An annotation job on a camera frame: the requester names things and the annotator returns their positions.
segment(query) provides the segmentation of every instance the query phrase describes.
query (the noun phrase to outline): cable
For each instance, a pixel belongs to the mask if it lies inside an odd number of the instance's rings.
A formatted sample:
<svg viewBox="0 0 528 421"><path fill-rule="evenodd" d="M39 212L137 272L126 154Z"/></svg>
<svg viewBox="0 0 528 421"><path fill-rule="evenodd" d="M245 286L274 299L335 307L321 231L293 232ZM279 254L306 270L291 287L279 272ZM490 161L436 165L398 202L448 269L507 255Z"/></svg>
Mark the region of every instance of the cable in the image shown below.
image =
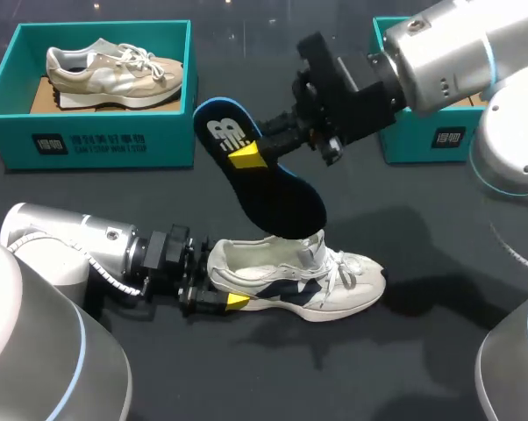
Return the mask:
<svg viewBox="0 0 528 421"><path fill-rule="evenodd" d="M84 258L89 262L89 264L98 272L99 275L101 275L110 285L113 287L119 289L120 291L124 292L125 294L129 296L139 296L141 295L140 289L135 289L132 287L128 287L124 285L122 282L117 281L114 279L112 275L110 275L106 270L96 261L94 257L92 257L87 250L81 246L79 243L73 240L66 240L66 239L60 239L58 237L54 237L53 235L47 234L45 232L34 232L32 234L27 234L14 243L12 243L9 247L7 247L7 250L9 250L11 253L15 253L20 247L22 247L24 244L34 241L36 239L57 239L61 243L65 244L68 247L73 248L77 252L81 253Z"/></svg>
<svg viewBox="0 0 528 421"><path fill-rule="evenodd" d="M515 260L517 260L519 263L521 263L522 265L524 265L526 268L528 268L528 260L523 257L521 254L519 254L518 252L516 252L513 248L511 248L508 243L506 243L502 237L500 237L500 234L498 233L497 229L494 227L494 224L492 224L491 222L490 223L490 229L492 230L492 232L494 233L494 236L496 237L496 239L498 240L498 242L500 243L500 245L503 247L503 249L508 252Z"/></svg>

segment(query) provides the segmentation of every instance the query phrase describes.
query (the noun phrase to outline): shoelace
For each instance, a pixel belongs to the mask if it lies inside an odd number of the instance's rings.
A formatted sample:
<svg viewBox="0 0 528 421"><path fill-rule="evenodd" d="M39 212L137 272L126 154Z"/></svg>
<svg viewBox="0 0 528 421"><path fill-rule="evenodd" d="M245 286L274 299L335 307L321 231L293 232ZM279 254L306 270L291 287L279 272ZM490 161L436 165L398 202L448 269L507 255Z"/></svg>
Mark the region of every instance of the shoelace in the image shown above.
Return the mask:
<svg viewBox="0 0 528 421"><path fill-rule="evenodd" d="M331 248L326 248L326 261L325 261L325 268L328 270L328 287L326 290L325 297L323 298L323 302L320 304L320 308L323 308L323 305L325 305L326 300L330 296L330 294L334 291L334 287L336 286L336 277L338 275L339 269L342 268L344 272L351 272L352 269L350 269L346 262L344 261L344 252L335 252Z"/></svg>
<svg viewBox="0 0 528 421"><path fill-rule="evenodd" d="M151 59L154 57L153 53L148 53L145 48L139 48L137 46L133 46L132 44L120 44L118 46L125 48L122 56L116 61L118 66L132 64L133 66L139 68L139 70L143 70L143 68L150 68L151 76L155 81L160 81L163 77L165 77L165 69L162 68L160 64L151 61Z"/></svg>

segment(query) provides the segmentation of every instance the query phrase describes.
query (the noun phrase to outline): teal shoe box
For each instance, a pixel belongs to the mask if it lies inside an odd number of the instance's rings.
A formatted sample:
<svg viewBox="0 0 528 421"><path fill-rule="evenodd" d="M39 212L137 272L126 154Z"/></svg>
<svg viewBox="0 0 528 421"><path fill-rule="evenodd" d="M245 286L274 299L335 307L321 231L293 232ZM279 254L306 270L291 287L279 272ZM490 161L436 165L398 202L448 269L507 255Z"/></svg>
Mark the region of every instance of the teal shoe box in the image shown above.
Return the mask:
<svg viewBox="0 0 528 421"><path fill-rule="evenodd" d="M31 114L47 49L82 49L99 38L181 61L177 111ZM8 169L191 167L196 93L189 21L22 24L0 66L0 155Z"/></svg>
<svg viewBox="0 0 528 421"><path fill-rule="evenodd" d="M369 52L383 49L382 35L391 26L408 18L374 18ZM389 164L412 162L464 162L484 104L476 97L420 117L406 108L396 115L396 123L380 133L385 161Z"/></svg>

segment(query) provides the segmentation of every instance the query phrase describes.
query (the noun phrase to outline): beige sneaker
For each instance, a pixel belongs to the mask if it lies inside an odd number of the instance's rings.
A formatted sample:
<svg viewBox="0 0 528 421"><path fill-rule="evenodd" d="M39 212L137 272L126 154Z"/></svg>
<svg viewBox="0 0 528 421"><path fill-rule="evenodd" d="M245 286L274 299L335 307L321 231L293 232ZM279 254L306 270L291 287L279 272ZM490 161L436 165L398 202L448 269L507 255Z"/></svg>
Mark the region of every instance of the beige sneaker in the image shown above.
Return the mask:
<svg viewBox="0 0 528 421"><path fill-rule="evenodd" d="M46 71L62 109L116 103L132 109L166 102L182 87L182 64L130 44L99 39L83 50L51 47Z"/></svg>

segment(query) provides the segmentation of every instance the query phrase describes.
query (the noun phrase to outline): black insole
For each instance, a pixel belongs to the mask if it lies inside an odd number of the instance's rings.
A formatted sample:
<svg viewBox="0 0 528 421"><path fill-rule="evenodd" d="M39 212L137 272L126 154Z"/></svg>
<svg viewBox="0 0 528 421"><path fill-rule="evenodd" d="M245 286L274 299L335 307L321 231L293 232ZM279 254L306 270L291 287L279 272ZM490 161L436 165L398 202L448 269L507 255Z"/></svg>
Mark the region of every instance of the black insole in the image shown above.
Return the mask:
<svg viewBox="0 0 528 421"><path fill-rule="evenodd" d="M236 169L229 153L260 138L260 131L233 100L214 98L194 114L196 136L223 170L246 215L262 230L285 239L304 239L324 228L322 199L279 164Z"/></svg>

